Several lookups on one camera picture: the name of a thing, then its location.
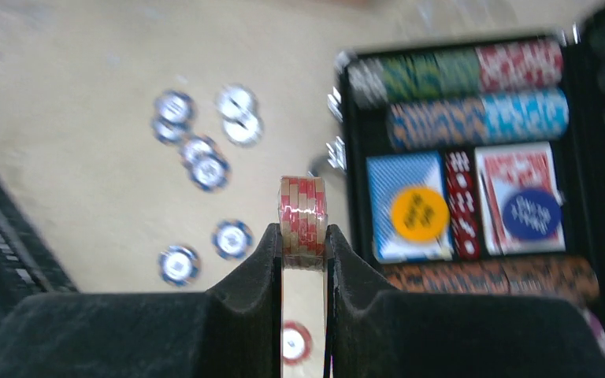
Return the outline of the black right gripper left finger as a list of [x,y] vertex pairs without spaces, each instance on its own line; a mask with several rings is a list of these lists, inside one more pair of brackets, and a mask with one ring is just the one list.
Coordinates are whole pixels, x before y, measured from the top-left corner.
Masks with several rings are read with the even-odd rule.
[[41,294],[0,327],[0,377],[278,377],[281,234],[200,292]]

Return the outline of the red 5 chip stack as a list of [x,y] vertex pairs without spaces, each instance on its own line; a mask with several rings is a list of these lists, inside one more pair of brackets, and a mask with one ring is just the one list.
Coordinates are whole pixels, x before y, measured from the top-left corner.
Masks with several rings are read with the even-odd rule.
[[282,324],[281,341],[281,357],[285,365],[298,365],[310,356],[313,340],[303,324],[285,321]]
[[283,176],[279,190],[284,266],[322,270],[328,226],[325,183],[320,177]]

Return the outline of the blue small blind button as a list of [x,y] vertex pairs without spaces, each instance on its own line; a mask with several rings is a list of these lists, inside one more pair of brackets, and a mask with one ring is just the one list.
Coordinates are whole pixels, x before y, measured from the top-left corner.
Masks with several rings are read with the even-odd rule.
[[526,242],[541,241],[557,234],[562,224],[562,211],[553,194],[526,188],[504,202],[501,218],[510,236]]

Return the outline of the yellow big blind button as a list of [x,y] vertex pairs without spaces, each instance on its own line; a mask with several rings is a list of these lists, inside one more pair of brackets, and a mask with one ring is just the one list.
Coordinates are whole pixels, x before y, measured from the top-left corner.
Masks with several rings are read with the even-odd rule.
[[389,214],[396,233],[413,243],[438,240],[451,219],[443,195],[424,186],[405,187],[393,200]]

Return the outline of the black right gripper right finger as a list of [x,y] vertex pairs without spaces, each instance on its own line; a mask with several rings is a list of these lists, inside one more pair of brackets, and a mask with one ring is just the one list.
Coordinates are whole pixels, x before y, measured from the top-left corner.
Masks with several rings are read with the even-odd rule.
[[605,357],[558,298],[393,287],[328,227],[335,377],[605,377]]

